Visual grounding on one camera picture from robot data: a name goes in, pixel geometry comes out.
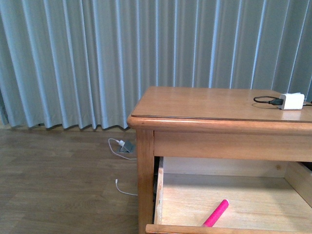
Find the plug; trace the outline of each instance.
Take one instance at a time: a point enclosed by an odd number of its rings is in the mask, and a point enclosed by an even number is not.
[[[120,145],[121,147],[123,147],[123,146],[125,145],[125,142],[124,142],[123,140],[120,140],[120,141],[118,142],[118,145]]]
[[[279,105],[281,110],[301,110],[304,102],[304,94],[281,94],[279,97],[283,103]]]

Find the power adapter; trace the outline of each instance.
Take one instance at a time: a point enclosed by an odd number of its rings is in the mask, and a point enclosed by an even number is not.
[[[281,94],[279,99],[283,100],[283,103],[278,106],[281,110],[301,110],[304,102],[304,94]]]

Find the desk leg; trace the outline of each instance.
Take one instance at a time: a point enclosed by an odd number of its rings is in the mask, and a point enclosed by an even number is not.
[[[138,233],[145,234],[153,219],[154,132],[136,131]]]

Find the black cable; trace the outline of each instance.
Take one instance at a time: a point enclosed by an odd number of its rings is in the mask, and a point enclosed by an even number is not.
[[[257,99],[260,99],[260,98],[273,98],[272,100],[269,100],[269,101],[259,101]],[[283,105],[283,99],[280,99],[278,97],[272,97],[272,96],[259,96],[259,97],[254,97],[253,100],[255,102],[258,102],[258,103],[267,103],[267,104],[271,104],[273,106],[280,106],[280,105]]]

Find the cable on floor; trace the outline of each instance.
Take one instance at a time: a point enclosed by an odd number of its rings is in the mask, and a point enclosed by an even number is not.
[[[117,188],[117,190],[118,190],[119,192],[121,192],[122,194],[131,195],[131,196],[137,196],[137,194],[130,194],[130,193],[123,192],[122,190],[120,190],[120,189],[118,188],[117,183],[118,183],[118,179],[115,180],[116,188]]]
[[[122,156],[122,155],[119,155],[119,154],[115,153],[115,152],[113,151],[113,149],[112,149],[110,140],[114,140],[114,141],[116,141],[118,144],[120,144],[121,141],[116,140],[116,139],[114,139],[114,138],[109,138],[109,139],[108,139],[109,148],[111,149],[111,151],[112,151],[112,153],[113,153],[114,155],[117,155],[118,157],[122,157],[122,158],[127,159],[127,160],[136,160],[136,158],[128,158],[128,157],[125,157],[125,156]]]

